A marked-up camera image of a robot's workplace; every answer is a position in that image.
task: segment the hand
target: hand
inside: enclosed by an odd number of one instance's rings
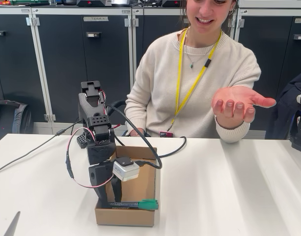
[[[243,121],[253,122],[255,117],[253,105],[269,108],[275,104],[274,99],[265,98],[245,86],[220,88],[212,100],[212,108],[218,124],[227,129],[236,128]]]
[[[137,128],[142,134],[144,134],[144,130],[142,128]],[[139,134],[135,131],[135,130],[132,130],[130,132],[130,136],[131,137],[139,137]]]

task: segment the green marker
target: green marker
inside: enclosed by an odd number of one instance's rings
[[[139,202],[113,202],[109,203],[111,209],[142,209],[157,210],[159,208],[158,201],[155,199],[143,199]]]

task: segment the black bag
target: black bag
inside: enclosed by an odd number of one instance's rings
[[[6,134],[31,134],[31,111],[24,103],[0,100],[0,140]]]

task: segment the white table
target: white table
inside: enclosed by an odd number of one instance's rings
[[[0,166],[50,135],[7,135]],[[0,172],[0,236],[17,211],[15,236],[301,236],[301,152],[289,141],[189,139],[164,158],[160,210],[153,228],[97,226],[97,196],[75,184],[65,166],[69,136],[56,137]],[[121,138],[145,146],[140,138]],[[182,139],[150,138],[158,154]],[[75,178],[89,183],[85,149],[70,148]]]

